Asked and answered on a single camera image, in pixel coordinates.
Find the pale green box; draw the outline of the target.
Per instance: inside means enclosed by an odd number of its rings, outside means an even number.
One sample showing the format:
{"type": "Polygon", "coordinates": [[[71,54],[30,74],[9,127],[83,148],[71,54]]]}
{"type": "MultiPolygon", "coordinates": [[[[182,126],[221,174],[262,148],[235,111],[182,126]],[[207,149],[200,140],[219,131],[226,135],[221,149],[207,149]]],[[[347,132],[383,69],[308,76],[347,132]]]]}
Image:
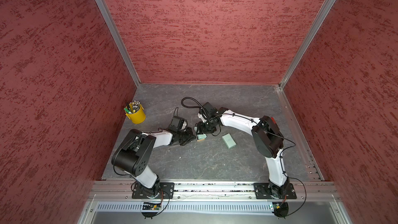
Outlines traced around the pale green box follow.
{"type": "Polygon", "coordinates": [[[206,134],[197,134],[197,140],[206,139],[206,138],[207,138],[206,134]]]}

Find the pale green lift-off lid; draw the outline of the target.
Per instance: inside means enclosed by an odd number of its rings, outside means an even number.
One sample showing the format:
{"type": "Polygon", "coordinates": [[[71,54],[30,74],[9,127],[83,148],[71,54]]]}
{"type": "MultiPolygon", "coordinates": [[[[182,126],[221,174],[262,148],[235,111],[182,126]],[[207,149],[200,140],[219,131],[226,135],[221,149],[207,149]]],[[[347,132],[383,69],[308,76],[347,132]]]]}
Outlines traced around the pale green lift-off lid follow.
{"type": "Polygon", "coordinates": [[[222,137],[225,145],[227,146],[228,149],[231,149],[236,146],[236,142],[233,140],[232,136],[230,134],[226,134],[222,137]]]}

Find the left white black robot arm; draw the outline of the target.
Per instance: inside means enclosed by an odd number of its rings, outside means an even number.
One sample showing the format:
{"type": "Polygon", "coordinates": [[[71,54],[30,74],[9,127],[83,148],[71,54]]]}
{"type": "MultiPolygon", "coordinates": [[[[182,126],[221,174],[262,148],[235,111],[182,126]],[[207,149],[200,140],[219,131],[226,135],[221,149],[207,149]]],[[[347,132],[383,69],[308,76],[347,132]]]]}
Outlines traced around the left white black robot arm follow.
{"type": "Polygon", "coordinates": [[[159,176],[148,165],[153,149],[162,146],[184,146],[194,138],[191,127],[177,131],[159,129],[154,132],[132,129],[113,154],[111,163],[114,169],[119,169],[125,176],[134,178],[144,196],[155,199],[162,194],[159,176]]]}

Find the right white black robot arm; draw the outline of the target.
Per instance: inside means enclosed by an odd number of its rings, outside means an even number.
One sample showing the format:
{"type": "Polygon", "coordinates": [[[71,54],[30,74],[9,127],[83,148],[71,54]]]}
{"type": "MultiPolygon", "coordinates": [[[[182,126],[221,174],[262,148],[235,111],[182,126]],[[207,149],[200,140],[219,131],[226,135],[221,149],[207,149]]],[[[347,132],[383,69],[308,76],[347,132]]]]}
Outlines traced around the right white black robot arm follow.
{"type": "Polygon", "coordinates": [[[252,136],[257,151],[266,159],[268,168],[268,183],[255,184],[258,199],[296,199],[293,185],[290,183],[284,161],[284,140],[280,129],[273,118],[248,117],[237,114],[224,107],[202,107],[198,117],[201,121],[197,124],[200,134],[213,134],[217,127],[232,127],[252,136]]]}

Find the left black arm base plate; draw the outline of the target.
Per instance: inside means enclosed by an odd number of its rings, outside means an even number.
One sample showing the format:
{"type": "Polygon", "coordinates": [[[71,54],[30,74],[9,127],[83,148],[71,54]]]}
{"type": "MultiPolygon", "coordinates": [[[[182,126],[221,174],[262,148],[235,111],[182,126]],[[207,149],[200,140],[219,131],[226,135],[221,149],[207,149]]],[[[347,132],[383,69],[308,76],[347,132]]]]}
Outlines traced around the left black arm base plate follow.
{"type": "Polygon", "coordinates": [[[174,188],[174,183],[155,183],[152,188],[146,188],[140,183],[135,183],[132,186],[132,199],[172,199],[174,188]]]}

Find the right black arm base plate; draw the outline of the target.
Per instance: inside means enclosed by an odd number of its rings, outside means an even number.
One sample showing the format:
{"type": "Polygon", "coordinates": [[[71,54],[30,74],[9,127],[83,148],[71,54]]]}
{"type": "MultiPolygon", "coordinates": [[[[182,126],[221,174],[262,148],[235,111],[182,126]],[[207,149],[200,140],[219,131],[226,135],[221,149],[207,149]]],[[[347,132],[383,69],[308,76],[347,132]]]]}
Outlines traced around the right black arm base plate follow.
{"type": "Polygon", "coordinates": [[[258,200],[295,200],[297,199],[294,187],[286,182],[282,186],[273,183],[254,183],[254,192],[258,200]]]}

